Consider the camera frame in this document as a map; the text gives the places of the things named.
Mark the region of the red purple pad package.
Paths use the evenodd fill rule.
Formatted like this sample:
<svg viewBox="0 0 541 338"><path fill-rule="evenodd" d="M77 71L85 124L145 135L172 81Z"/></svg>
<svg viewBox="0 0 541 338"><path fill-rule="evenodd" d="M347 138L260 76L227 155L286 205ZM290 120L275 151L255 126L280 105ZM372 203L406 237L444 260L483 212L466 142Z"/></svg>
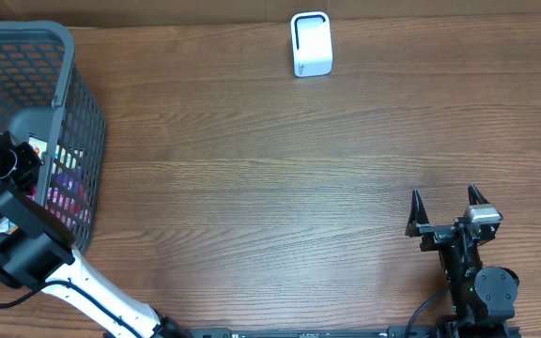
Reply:
<svg viewBox="0 0 541 338"><path fill-rule="evenodd" d="M91 193L85 192L81 184L54 184L45 193L45 209L70 229L91 224L91 206Z"/></svg>

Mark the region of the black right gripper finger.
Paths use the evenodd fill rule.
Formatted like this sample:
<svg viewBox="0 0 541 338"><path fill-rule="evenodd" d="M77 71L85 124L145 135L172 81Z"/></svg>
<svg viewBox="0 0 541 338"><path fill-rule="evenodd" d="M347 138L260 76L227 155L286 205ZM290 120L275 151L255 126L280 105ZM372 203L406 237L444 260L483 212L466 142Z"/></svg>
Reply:
<svg viewBox="0 0 541 338"><path fill-rule="evenodd" d="M488 200L480 193L474 184L468 187L469 203L471 206L488 204Z"/></svg>
<svg viewBox="0 0 541 338"><path fill-rule="evenodd" d="M425 207L417 189L411 193L411 207L405 234L409 237L420 237L429 226Z"/></svg>

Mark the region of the white barcode scanner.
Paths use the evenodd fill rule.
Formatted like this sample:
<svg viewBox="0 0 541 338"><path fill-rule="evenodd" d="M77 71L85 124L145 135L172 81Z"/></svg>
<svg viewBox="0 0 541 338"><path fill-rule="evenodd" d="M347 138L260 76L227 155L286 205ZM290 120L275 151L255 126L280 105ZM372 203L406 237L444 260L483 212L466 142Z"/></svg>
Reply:
<svg viewBox="0 0 541 338"><path fill-rule="evenodd" d="M332 35L328 15L302 12L290 21L294 75L299 78L327 75L332 71Z"/></svg>

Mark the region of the yellow snack bag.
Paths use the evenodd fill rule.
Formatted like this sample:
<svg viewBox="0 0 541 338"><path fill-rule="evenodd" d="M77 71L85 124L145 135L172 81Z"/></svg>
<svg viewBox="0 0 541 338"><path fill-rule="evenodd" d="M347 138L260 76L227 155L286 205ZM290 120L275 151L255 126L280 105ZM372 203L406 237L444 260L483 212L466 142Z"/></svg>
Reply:
<svg viewBox="0 0 541 338"><path fill-rule="evenodd" d="M47 151L48 143L30 133L28 136L28 144L33 148L38 157L42 159L43 154Z"/></svg>

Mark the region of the grey plastic shopping basket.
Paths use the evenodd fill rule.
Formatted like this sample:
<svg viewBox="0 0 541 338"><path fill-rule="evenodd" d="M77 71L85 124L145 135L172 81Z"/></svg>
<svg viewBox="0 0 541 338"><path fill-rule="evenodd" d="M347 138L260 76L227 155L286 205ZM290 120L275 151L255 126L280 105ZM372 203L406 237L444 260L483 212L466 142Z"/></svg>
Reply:
<svg viewBox="0 0 541 338"><path fill-rule="evenodd" d="M48 143L30 197L44 207L54 184L81 184L92 221L69 230L85 253L91 242L106 147L103 111L74 61L70 31L54 22L0 22L0 134L18 143L30 133Z"/></svg>

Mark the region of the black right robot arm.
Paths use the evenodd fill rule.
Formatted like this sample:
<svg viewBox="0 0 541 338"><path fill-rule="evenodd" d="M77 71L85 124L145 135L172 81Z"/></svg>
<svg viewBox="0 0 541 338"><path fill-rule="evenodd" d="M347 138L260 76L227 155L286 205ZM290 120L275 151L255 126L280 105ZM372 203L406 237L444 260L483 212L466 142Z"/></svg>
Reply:
<svg viewBox="0 0 541 338"><path fill-rule="evenodd" d="M519 277L503 267L483 264L479 247L496 237L503 215L478 191L468 187L469 205L449 225L430 223L418 190L411 193L410 215L405 234L421 239L420 250L439 253L447 286L431 296L410 317L405 337L514 338L520 329L507 321L515 316ZM449 294L453 313L440 317L432 327L415 322L421 312Z"/></svg>

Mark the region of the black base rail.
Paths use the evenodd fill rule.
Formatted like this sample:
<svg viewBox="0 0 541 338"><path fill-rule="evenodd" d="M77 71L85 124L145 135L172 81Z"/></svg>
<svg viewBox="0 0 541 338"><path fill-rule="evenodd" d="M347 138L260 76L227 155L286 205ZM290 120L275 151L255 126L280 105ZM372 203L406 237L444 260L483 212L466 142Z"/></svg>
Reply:
<svg viewBox="0 0 541 338"><path fill-rule="evenodd" d="M230 330L227 328L187 329L193 338L438 338L438 337L511 337L521 338L519 328L460 330L447 333L435 326L416 326L406 334L405 326L373 330Z"/></svg>

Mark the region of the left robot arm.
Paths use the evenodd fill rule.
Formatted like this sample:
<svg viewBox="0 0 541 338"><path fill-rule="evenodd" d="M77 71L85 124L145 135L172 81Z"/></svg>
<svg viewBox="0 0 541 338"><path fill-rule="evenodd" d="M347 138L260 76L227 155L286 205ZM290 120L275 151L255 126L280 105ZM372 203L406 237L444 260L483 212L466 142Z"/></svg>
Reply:
<svg viewBox="0 0 541 338"><path fill-rule="evenodd" d="M111 337L187 336L171 318L128 296L98 273L75 247L70 230L25 195L18 182L40 164L29 144L1 146L0 157L4 156L11 163L0 174L0 283L29 291L0 302L0 309L43 292L75 307Z"/></svg>

